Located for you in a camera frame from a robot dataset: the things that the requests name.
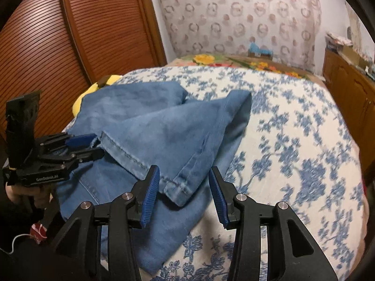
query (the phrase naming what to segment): small box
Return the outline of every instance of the small box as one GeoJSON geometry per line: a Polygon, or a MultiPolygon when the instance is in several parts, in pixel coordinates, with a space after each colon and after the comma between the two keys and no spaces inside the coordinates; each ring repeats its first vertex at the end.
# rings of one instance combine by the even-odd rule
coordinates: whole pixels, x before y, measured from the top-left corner
{"type": "Polygon", "coordinates": [[[354,66],[358,66],[362,69],[370,66],[370,62],[364,60],[360,55],[353,50],[353,48],[344,45],[342,53],[352,62],[354,66]]]}

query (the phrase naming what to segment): yellow plush toy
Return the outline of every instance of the yellow plush toy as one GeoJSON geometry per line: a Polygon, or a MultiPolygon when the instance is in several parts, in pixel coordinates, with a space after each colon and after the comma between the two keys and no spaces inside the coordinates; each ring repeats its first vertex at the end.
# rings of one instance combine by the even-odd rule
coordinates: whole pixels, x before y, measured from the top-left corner
{"type": "Polygon", "coordinates": [[[82,98],[85,97],[87,94],[93,93],[97,91],[98,89],[101,89],[102,87],[105,87],[106,85],[111,85],[115,83],[117,80],[121,78],[120,75],[108,75],[101,78],[98,82],[94,83],[91,87],[87,89],[84,93],[79,95],[77,100],[73,104],[73,115],[74,117],[77,117],[79,110],[81,108],[82,98]]]}

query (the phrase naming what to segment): denim fabric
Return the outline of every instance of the denim fabric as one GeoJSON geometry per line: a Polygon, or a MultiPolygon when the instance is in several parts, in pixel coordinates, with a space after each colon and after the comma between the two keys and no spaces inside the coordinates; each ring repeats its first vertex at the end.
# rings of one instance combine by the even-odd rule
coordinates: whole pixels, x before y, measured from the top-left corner
{"type": "MultiPolygon", "coordinates": [[[[65,218],[85,200],[112,201],[143,179],[152,164],[160,167],[162,194],[149,225],[132,236],[139,266],[148,273],[161,267],[202,217],[211,201],[208,170],[216,165],[226,172],[249,121],[248,91],[208,102],[186,100],[186,95],[174,82],[108,86],[84,97],[69,130],[101,136],[106,155],[59,183],[65,218]]],[[[104,255],[106,240],[104,229],[104,255]]]]}

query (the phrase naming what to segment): human hand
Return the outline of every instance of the human hand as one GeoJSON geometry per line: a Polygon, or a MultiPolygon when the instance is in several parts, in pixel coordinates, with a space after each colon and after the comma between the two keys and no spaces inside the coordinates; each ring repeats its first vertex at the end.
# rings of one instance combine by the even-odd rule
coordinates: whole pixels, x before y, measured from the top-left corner
{"type": "Polygon", "coordinates": [[[34,197],[34,205],[37,208],[46,208],[49,204],[51,186],[44,185],[41,187],[23,187],[19,184],[14,186],[5,186],[6,195],[14,204],[22,203],[22,196],[34,197]]]}

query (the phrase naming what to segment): louvered wooden door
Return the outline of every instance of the louvered wooden door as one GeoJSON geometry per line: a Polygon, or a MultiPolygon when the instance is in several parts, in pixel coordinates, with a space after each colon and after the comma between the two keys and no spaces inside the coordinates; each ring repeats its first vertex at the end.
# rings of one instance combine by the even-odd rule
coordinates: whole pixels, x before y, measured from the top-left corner
{"type": "Polygon", "coordinates": [[[5,103],[42,90],[36,135],[61,131],[80,93],[108,74],[166,64],[151,0],[23,0],[0,32],[5,103]]]}

